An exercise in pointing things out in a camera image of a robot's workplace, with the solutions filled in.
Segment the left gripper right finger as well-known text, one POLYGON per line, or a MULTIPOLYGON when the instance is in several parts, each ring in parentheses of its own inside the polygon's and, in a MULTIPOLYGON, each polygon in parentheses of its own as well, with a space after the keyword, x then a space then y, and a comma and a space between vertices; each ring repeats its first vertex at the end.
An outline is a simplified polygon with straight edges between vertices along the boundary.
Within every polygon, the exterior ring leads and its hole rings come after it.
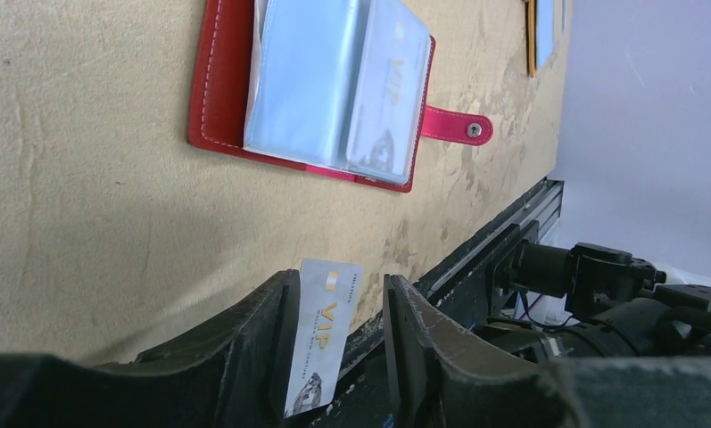
POLYGON ((711 357, 534 364, 479 338, 402 276, 384 278, 398 427, 711 427, 711 357))

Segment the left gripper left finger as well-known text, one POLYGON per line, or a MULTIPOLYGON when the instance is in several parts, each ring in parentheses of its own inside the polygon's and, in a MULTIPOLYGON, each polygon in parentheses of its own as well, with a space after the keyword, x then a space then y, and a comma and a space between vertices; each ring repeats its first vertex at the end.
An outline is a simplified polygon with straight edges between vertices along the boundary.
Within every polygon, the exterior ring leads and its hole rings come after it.
POLYGON ((300 296, 277 272, 129 363, 0 353, 0 427, 280 427, 300 296))

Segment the white VIP card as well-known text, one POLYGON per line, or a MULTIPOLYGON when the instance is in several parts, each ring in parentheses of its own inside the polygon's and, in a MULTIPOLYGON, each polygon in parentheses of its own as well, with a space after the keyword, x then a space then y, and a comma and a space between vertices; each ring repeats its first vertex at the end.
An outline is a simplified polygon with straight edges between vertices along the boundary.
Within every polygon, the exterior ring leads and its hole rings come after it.
POLYGON ((290 418, 326 406, 335 394, 357 305, 362 267, 305 259, 293 359, 285 398, 290 418))

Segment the red card holder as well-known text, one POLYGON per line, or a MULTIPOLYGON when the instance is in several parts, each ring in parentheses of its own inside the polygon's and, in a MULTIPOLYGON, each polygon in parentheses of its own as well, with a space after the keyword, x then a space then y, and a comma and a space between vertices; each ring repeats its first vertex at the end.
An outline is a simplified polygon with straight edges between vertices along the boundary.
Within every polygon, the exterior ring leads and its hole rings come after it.
POLYGON ((428 104, 435 41, 400 1, 210 1, 191 145, 406 193, 423 137, 480 146, 483 115, 428 104))

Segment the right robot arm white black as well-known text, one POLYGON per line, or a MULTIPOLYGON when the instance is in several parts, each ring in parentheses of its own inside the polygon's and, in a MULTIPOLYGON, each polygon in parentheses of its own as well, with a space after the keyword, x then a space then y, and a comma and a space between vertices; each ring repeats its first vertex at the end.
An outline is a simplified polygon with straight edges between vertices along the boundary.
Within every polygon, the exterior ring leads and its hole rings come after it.
POLYGON ((570 250, 523 240, 493 267, 494 292, 523 315, 496 308, 473 332, 515 357, 711 357, 711 286, 669 284, 631 253, 579 243, 570 250))

